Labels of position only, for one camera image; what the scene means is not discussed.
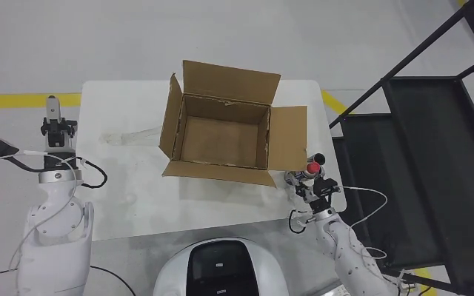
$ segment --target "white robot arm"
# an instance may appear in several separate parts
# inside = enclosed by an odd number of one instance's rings
[[[375,260],[333,208],[313,215],[318,245],[352,296],[390,295]]]
[[[24,165],[15,157],[18,149],[1,142],[2,158],[27,171],[38,172],[39,187],[47,193],[43,204],[30,208],[24,239],[16,250],[20,254],[16,265],[20,295],[76,296],[84,292],[90,269],[94,208],[73,196],[76,187],[84,183],[71,147],[76,128],[76,121],[61,117],[59,100],[50,96],[47,117],[41,127],[46,138],[44,169]],[[41,153],[25,151],[25,154]],[[10,269],[14,267],[13,259]]]
[[[316,178],[312,186],[297,180],[293,183],[296,194],[312,209],[313,216],[307,223],[316,225],[318,247],[334,260],[336,274],[351,296],[391,295],[374,258],[326,200],[341,187],[333,179],[324,180],[324,175]]]

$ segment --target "red cap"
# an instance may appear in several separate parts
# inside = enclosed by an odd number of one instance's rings
[[[321,169],[321,166],[317,162],[312,162],[306,166],[306,170],[310,174],[316,174]]]

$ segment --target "white table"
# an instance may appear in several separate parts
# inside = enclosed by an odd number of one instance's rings
[[[283,172],[270,172],[278,189],[162,177],[168,159],[158,140],[168,89],[169,81],[89,81],[83,87],[77,155],[109,176],[101,189],[78,188],[77,196],[95,208],[93,240],[269,221],[287,218],[295,206],[309,209],[301,198],[289,198]],[[308,155],[323,153],[327,176],[341,184],[319,85],[280,81],[273,106],[298,105],[308,106]],[[150,131],[127,135],[144,130]],[[83,169],[83,177],[101,182],[92,168]],[[344,193],[333,197],[333,206],[345,210]]]

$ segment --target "open cardboard box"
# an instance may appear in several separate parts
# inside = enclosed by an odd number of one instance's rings
[[[307,108],[271,107],[279,74],[183,61],[173,74],[160,148],[163,176],[276,186],[268,170],[306,167]]]

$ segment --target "yellow floor marking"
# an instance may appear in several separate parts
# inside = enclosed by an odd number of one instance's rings
[[[336,112],[338,115],[343,113],[347,107],[338,101],[336,98],[334,98],[330,93],[328,93],[326,90],[322,90],[321,94],[323,96],[323,102],[331,108],[334,112]]]
[[[415,272],[415,275],[418,275],[419,277],[431,278],[431,274],[427,268],[415,269],[413,271]],[[420,285],[420,287],[421,287],[422,292],[428,288],[427,286],[424,286],[424,285]],[[426,293],[423,294],[423,296],[436,296],[436,289],[434,288],[429,289]]]
[[[338,115],[347,108],[343,103],[334,98],[327,91],[321,91],[323,102]],[[46,98],[55,95],[59,98],[61,106],[76,107],[81,105],[80,93],[16,93],[0,95],[0,109],[4,108],[40,108],[46,105]]]
[[[38,108],[46,106],[46,98],[55,95],[62,107],[81,105],[80,93],[18,93],[0,95],[0,109],[3,108]]]

